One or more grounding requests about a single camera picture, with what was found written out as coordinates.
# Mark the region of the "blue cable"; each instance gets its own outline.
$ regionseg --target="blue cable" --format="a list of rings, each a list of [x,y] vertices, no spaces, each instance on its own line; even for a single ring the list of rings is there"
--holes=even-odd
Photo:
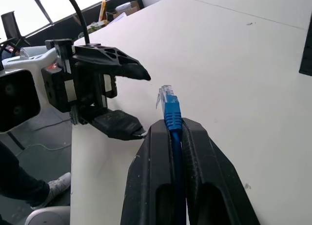
[[[159,89],[157,104],[161,100],[166,126],[171,135],[175,172],[175,224],[186,224],[186,197],[184,187],[183,153],[181,146],[182,117],[180,104],[170,85]]]

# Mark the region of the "gray floor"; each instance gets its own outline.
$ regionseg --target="gray floor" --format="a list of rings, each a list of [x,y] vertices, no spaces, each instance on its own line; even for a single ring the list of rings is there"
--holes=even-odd
[[[7,134],[0,135],[0,140],[17,156],[20,166],[33,177],[48,182],[71,171],[72,125],[68,114],[47,108],[12,133],[26,148],[24,151]],[[70,190],[56,198],[50,206],[69,204]],[[31,212],[24,201],[0,196],[0,214],[4,220],[23,225]]]

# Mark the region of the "sneaker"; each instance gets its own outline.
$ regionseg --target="sneaker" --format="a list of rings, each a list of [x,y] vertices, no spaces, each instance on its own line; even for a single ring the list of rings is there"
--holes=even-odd
[[[61,194],[62,192],[64,192],[66,189],[69,188],[70,182],[71,182],[70,172],[62,175],[57,180],[50,181],[48,183],[50,186],[50,192],[47,199],[45,199],[45,201],[42,204],[31,208],[33,210],[36,210],[46,207],[49,204],[49,202],[52,201],[56,196],[58,196],[59,194]]]

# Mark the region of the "white tabletop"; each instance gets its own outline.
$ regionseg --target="white tabletop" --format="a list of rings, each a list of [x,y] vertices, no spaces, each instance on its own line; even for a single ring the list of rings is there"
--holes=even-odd
[[[312,0],[198,0],[282,24],[308,29]]]
[[[312,78],[298,73],[306,30],[197,0],[163,0],[90,35],[138,59],[152,80],[117,79],[111,109],[143,126],[162,118],[171,84],[234,164],[262,224],[311,224]],[[73,127],[71,224],[119,224],[129,165],[142,141]]]

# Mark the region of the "cardboard box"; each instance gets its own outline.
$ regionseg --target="cardboard box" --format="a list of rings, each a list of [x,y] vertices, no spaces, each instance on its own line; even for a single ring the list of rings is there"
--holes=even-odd
[[[137,12],[139,10],[140,10],[140,6],[139,6],[138,2],[135,0],[135,1],[131,2],[131,8],[130,9],[127,9],[126,11],[123,11],[123,12],[116,12],[113,14],[113,17],[115,19],[122,13],[125,13],[127,16],[129,16],[129,15],[134,14],[135,12]]]

